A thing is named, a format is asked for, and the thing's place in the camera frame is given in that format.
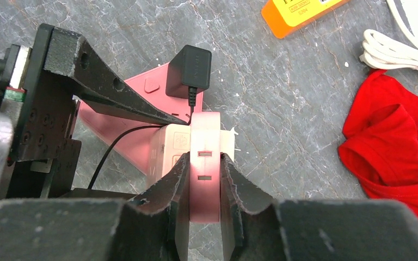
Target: screw hole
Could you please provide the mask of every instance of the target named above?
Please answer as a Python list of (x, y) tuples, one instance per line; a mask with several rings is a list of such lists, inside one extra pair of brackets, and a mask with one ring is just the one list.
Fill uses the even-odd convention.
[(83, 53), (81, 55), (81, 67), (82, 69), (87, 69), (89, 67), (89, 55), (86, 53)]
[(29, 121), (34, 121), (36, 120), (36, 109), (32, 109), (31, 112), (29, 113)]
[(46, 116), (44, 116), (44, 120), (42, 122), (44, 126), (47, 126), (49, 124), (49, 117), (49, 114), (46, 114)]
[(38, 140), (38, 146), (41, 146), (44, 143), (44, 134), (41, 134), (39, 136), (39, 140)]
[(31, 138), (31, 134), (30, 134), (30, 132), (26, 132), (23, 135), (23, 144), (26, 144), (28, 142), (29, 138)]
[(118, 91), (122, 91), (125, 86), (124, 86), (124, 83), (118, 77), (116, 77), (113, 80), (113, 87), (117, 89)]

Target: black cable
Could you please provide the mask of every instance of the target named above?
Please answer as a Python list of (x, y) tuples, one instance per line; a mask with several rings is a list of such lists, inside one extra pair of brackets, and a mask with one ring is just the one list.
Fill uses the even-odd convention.
[(194, 106), (190, 106), (190, 120), (188, 120), (188, 123), (187, 123), (188, 126), (190, 126), (190, 124), (192, 124), (193, 113), (194, 113)]
[(99, 165), (97, 166), (97, 169), (95, 170), (95, 172), (94, 172), (94, 175), (92, 176), (92, 179), (90, 180), (90, 183), (89, 183), (89, 186), (87, 187), (87, 189), (92, 189), (92, 187), (94, 186), (94, 183), (95, 183), (95, 181), (97, 180), (97, 177), (98, 177), (98, 175), (99, 175), (99, 173), (100, 173), (100, 170), (102, 169), (102, 167), (103, 167), (103, 164), (105, 163), (105, 161), (107, 160), (107, 157), (108, 157), (108, 155), (109, 155), (109, 153), (111, 152), (111, 150), (113, 149), (113, 147), (116, 145), (116, 143), (118, 143), (118, 141), (120, 140), (120, 139), (122, 139), (122, 137), (124, 137), (124, 136), (126, 136), (126, 135), (128, 135), (129, 133), (131, 133), (131, 132), (134, 132), (134, 131), (138, 131), (138, 130), (140, 130), (140, 129), (149, 129), (149, 128), (161, 128), (162, 126), (157, 126), (157, 125), (150, 125), (150, 126), (140, 126), (140, 127), (136, 127), (136, 128), (133, 128), (133, 129), (130, 129), (130, 130), (127, 130), (127, 131), (125, 131), (125, 132), (123, 132), (121, 135), (119, 135), (112, 143), (111, 143), (111, 145), (109, 146), (109, 148), (107, 149), (107, 151), (105, 151), (105, 154), (103, 155), (103, 158), (100, 160), (100, 163), (99, 163)]

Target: black metal bracket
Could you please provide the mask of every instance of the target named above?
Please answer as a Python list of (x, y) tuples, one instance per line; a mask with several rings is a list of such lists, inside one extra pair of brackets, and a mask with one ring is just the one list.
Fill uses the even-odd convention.
[[(184, 121), (143, 99), (120, 79), (81, 34), (41, 24), (24, 76), (26, 98), (15, 128), (11, 158), (56, 158), (78, 96), (95, 111), (157, 125)], [(44, 135), (44, 144), (39, 137)]]

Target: yellow sticker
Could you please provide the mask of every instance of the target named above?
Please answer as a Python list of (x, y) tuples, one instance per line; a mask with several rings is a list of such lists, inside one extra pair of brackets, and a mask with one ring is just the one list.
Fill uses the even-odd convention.
[(344, 0), (273, 0), (286, 24), (296, 27)]

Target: white object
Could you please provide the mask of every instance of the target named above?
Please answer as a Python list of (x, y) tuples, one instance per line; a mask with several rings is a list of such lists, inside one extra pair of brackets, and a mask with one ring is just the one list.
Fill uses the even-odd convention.
[(417, 49), (402, 44), (372, 29), (364, 32), (364, 53), (360, 60), (375, 69), (393, 70), (412, 68), (418, 70), (418, 38), (404, 24), (394, 0), (387, 0), (390, 11), (403, 34)]
[[(153, 135), (146, 175), (148, 188), (169, 173), (182, 154), (190, 151), (190, 133), (190, 126), (169, 124)], [(232, 160), (235, 160), (235, 133), (234, 127), (220, 131), (220, 151)]]

